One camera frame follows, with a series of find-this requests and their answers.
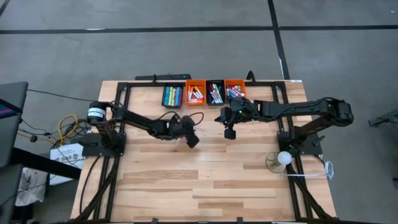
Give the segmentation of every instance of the gray floor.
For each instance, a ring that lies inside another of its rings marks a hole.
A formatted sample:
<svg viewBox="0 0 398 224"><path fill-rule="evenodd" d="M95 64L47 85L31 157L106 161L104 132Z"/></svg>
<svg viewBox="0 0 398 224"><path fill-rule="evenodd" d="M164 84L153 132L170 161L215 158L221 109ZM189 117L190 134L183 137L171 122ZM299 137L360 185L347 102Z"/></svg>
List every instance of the gray floor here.
<svg viewBox="0 0 398 224"><path fill-rule="evenodd" d="M396 1L278 0L280 26L398 24ZM250 0L11 0L0 29L271 25L267 1ZM308 99L343 98L355 122L322 132L326 160L335 165L330 188L345 220L398 220L397 127L369 128L367 120L397 107L398 30L281 32L291 79L303 80ZM0 83L96 99L103 80L191 73L194 78L281 79L272 31L158 34L0 35ZM55 130L58 120L84 117L87 103L29 93L24 119ZM17 139L43 154L50 145ZM77 182L48 190L35 217L69 217Z"/></svg>

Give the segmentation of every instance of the black floor stripe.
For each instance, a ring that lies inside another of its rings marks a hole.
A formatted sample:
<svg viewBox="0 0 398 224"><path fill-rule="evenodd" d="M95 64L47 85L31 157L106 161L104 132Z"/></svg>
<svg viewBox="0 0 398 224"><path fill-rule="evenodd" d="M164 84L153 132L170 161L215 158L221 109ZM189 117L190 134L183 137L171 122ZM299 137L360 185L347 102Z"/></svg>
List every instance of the black floor stripe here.
<svg viewBox="0 0 398 224"><path fill-rule="evenodd" d="M262 31L274 30L271 26L218 26L218 27L154 27L118 29L49 29L49 30L0 30L0 34L109 34L146 32L208 32L208 31Z"/></svg>
<svg viewBox="0 0 398 224"><path fill-rule="evenodd" d="M279 30L383 30L398 29L398 25L374 26L281 26Z"/></svg>
<svg viewBox="0 0 398 224"><path fill-rule="evenodd" d="M268 0L269 12L271 14L272 26L274 28L274 35L276 41L276 47L278 50L280 66L282 69L282 76L284 80L290 80L289 69L287 68L286 56L284 46L282 44L282 38L279 32L278 20L276 18L275 6L272 0Z"/></svg>
<svg viewBox="0 0 398 224"><path fill-rule="evenodd" d="M3 14L4 10L6 10L8 3L10 2L10 0L5 0L2 4L2 6L0 7L0 17Z"/></svg>

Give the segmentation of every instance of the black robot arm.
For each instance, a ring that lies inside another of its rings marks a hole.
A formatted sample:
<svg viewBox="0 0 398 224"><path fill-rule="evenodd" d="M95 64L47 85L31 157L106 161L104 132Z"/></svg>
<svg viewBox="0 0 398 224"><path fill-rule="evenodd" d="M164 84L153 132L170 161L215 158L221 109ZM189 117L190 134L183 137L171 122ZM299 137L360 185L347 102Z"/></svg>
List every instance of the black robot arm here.
<svg viewBox="0 0 398 224"><path fill-rule="evenodd" d="M230 107L221 109L221 114L215 119L227 128L224 136L235 139L233 125L248 121L271 122L286 116L319 115L320 117L301 126L289 130L290 143L300 147L307 136L317 133L330 126L347 126L354 121L351 106L343 100L322 98L303 103L280 104L271 101L254 100L251 103L246 98L228 97Z"/></svg>
<svg viewBox="0 0 398 224"><path fill-rule="evenodd" d="M105 119L107 108L111 108L114 115L109 121ZM112 103L95 101L90 104L87 121L90 125L97 127L102 138L102 145L107 148L112 148L115 145L113 143L118 141L118 133L112 128L116 123L143 129L161 140L186 138L190 148L195 147L199 142L193 130L195 123L191 117L181 118L177 113L174 113L170 119L150 119Z"/></svg>

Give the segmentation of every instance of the white ball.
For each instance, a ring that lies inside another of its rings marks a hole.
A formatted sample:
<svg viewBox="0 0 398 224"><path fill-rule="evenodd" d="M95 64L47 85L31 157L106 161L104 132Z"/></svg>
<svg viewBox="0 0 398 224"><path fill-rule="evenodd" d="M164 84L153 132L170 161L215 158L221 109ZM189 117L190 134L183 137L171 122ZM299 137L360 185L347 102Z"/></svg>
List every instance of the white ball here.
<svg viewBox="0 0 398 224"><path fill-rule="evenodd" d="M290 153L285 152L285 151L280 152L278 154L278 162L283 165L290 164L292 162L292 155L290 155Z"/></svg>

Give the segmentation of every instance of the wooden tabletop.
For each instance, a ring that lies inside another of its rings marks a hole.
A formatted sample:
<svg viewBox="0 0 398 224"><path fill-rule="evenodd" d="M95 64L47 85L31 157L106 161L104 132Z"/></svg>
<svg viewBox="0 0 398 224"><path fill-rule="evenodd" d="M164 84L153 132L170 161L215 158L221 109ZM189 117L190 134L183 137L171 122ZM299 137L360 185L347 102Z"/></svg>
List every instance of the wooden tabletop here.
<svg viewBox="0 0 398 224"><path fill-rule="evenodd" d="M307 100L302 82L285 83L290 103ZM99 100L113 101L117 84L117 81L103 82ZM250 100L273 101L270 87L250 86L246 91ZM161 105L162 93L162 87L133 87L128 109L148 118L158 118L170 111ZM227 140L223 125L214 122L220 108L183 105L175 110L180 116L199 111L205 114L203 122L195 126L200 142L193 149L184 139L161 141L143 130L126 126L127 145L118 170L112 222L149 222L152 218L161 222L235 221L236 217L243 217L245 221L294 220L287 178L266 167L266 157L279 151L277 122L235 125L236 140ZM198 121L200 115L193 119ZM310 120L310 116L293 117L296 126ZM72 218L79 214L81 190L94 159L87 158L84 163ZM302 160L306 174L324 173L321 162L313 156L302 156ZM83 208L97 191L101 166L102 159L88 180ZM317 202L335 216L326 177L307 177L306 180ZM302 196L298 189L297 192L304 217ZM100 217L104 217L107 195L104 195Z"/></svg>

